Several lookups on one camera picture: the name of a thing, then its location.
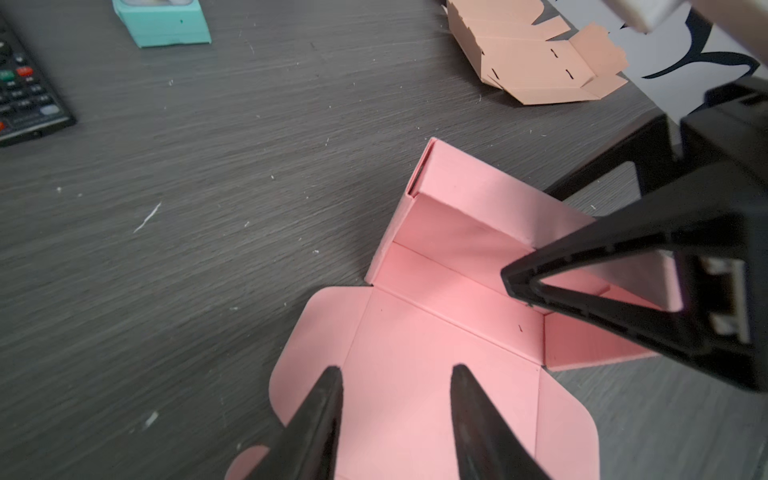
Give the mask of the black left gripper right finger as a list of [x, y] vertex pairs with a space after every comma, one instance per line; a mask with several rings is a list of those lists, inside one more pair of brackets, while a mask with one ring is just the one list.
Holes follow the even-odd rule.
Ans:
[[450, 399], [461, 480], [549, 479], [463, 364], [453, 367]]

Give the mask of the pink cardboard box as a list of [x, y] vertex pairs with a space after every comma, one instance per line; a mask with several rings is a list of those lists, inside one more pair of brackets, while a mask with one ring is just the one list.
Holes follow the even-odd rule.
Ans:
[[464, 364], [554, 479], [596, 479], [599, 439], [554, 372], [647, 358], [588, 323], [511, 298], [502, 269], [591, 219], [439, 140], [419, 160], [362, 287], [304, 307], [272, 372], [288, 423], [323, 370], [343, 378], [339, 479], [455, 479], [450, 378]]

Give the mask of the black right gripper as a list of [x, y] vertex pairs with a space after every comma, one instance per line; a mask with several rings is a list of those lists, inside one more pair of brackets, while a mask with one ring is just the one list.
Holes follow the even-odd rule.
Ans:
[[[631, 163], [640, 195], [648, 195], [508, 265], [501, 276], [516, 299], [585, 321], [673, 360], [698, 360], [708, 374], [764, 393], [766, 81], [741, 79], [707, 91], [703, 104], [681, 120], [680, 133], [691, 171], [684, 177], [679, 178], [681, 159], [667, 116], [652, 113], [549, 186], [545, 193], [563, 201]], [[654, 250], [671, 252], [676, 262], [682, 301], [677, 311], [545, 282], [556, 274]]]

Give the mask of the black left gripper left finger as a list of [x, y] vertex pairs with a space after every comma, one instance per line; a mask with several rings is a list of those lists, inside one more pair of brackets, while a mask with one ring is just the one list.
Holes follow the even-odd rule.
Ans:
[[249, 479], [323, 480], [335, 477], [343, 409], [342, 372], [326, 368]]

